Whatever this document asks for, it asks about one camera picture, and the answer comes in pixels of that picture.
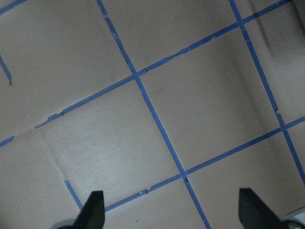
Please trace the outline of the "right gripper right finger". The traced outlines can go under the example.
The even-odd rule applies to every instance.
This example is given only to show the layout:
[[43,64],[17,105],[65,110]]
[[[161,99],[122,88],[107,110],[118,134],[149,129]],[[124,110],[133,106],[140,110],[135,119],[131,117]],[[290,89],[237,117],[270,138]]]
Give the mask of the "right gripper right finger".
[[280,219],[250,189],[239,189],[239,220],[244,229],[281,229]]

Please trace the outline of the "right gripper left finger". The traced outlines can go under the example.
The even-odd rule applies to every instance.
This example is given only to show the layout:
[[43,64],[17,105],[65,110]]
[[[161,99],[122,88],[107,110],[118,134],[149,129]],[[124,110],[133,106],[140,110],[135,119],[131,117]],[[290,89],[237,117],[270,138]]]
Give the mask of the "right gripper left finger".
[[105,223],[103,191],[93,191],[71,226],[72,229],[102,229]]

